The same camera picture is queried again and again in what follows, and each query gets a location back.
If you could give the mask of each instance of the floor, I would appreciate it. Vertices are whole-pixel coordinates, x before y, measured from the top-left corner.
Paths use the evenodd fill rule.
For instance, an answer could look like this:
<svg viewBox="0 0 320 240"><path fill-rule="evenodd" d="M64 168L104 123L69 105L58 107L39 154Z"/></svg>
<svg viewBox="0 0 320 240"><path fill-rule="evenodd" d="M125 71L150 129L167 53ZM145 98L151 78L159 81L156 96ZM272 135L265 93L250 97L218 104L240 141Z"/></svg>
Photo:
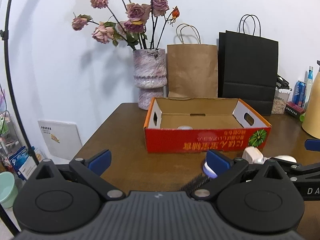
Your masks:
<svg viewBox="0 0 320 240"><path fill-rule="evenodd" d="M15 226L20 230L20 227L18 226L17 220L14 217L12 208L5 208L5 211L7 212L8 216L12 220L12 222L15 224ZM10 240L13 235L10 233L8 228L5 226L5 224L0 220L0 235L1 240Z"/></svg>

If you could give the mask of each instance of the mint green bucket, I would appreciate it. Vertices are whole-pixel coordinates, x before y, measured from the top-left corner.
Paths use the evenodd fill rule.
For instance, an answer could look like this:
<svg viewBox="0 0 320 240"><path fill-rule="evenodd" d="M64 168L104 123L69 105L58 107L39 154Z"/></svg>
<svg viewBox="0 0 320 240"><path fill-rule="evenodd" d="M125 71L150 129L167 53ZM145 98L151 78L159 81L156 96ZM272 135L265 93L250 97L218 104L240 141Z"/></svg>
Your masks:
<svg viewBox="0 0 320 240"><path fill-rule="evenodd" d="M13 206L18 195L17 186L14 183L14 176L11 172L0 173L0 203L4 208Z"/></svg>

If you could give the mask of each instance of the metal screw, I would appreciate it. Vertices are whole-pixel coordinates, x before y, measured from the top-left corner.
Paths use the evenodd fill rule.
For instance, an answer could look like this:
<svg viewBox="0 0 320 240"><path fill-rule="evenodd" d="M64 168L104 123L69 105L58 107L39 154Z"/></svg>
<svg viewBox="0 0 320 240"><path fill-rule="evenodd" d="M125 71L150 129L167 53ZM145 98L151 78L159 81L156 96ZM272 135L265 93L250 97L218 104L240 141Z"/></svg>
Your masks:
<svg viewBox="0 0 320 240"><path fill-rule="evenodd" d="M118 189L109 190L107 196L111 198L120 198L123 195L123 192Z"/></svg>
<svg viewBox="0 0 320 240"><path fill-rule="evenodd" d="M197 197L209 197L210 196L210 191L207 189L197 189L195 191L195 195Z"/></svg>

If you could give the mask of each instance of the brown paper bag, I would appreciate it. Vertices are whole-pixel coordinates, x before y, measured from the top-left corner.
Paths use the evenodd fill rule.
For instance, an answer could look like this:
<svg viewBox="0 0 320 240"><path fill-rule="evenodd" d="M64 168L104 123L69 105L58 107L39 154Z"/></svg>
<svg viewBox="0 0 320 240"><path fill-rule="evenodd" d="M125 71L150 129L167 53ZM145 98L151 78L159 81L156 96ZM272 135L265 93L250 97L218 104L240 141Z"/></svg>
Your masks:
<svg viewBox="0 0 320 240"><path fill-rule="evenodd" d="M167 45L169 97L216 98L218 95L217 46L201 44L200 36L197 38L199 44L184 44L182 38L182 44Z"/></svg>

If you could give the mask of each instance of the vase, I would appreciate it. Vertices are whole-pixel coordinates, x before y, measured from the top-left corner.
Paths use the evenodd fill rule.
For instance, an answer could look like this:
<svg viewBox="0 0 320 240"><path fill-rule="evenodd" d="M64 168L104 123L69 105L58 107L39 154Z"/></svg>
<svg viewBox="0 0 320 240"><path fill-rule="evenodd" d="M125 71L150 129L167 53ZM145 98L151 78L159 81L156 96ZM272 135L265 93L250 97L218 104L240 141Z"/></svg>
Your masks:
<svg viewBox="0 0 320 240"><path fill-rule="evenodd" d="M138 49L133 51L134 85L139 88L138 107L148 110L153 97L163 97L167 84L164 49Z"/></svg>

